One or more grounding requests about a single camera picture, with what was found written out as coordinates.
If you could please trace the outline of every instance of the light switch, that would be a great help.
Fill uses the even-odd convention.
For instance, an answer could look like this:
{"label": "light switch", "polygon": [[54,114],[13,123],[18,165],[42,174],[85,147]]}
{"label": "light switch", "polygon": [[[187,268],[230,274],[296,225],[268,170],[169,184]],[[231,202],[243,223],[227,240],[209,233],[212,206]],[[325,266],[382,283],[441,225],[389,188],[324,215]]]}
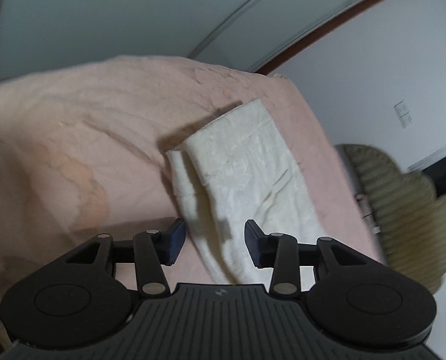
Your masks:
{"label": "light switch", "polygon": [[405,115],[409,112],[404,100],[402,100],[397,105],[395,105],[394,108],[395,108],[395,111],[399,117],[402,117],[403,115]]}
{"label": "light switch", "polygon": [[398,118],[400,119],[400,123],[402,124],[403,128],[406,128],[413,122],[413,120],[411,119],[410,110],[406,106],[404,100],[396,104],[394,106],[394,109],[396,111],[396,114],[398,115]]}

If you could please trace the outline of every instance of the mattress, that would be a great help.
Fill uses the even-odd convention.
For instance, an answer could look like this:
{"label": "mattress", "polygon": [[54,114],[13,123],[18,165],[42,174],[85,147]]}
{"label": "mattress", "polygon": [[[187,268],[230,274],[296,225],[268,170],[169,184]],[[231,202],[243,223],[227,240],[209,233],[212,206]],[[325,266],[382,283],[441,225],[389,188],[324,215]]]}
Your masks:
{"label": "mattress", "polygon": [[[178,207],[165,152],[258,98],[298,163],[321,225],[377,259],[338,156],[289,80],[122,56],[0,84],[0,299],[97,233],[128,239],[169,225]],[[213,283],[190,239],[164,270],[172,287]],[[118,266],[117,278],[133,286],[133,268]]]}

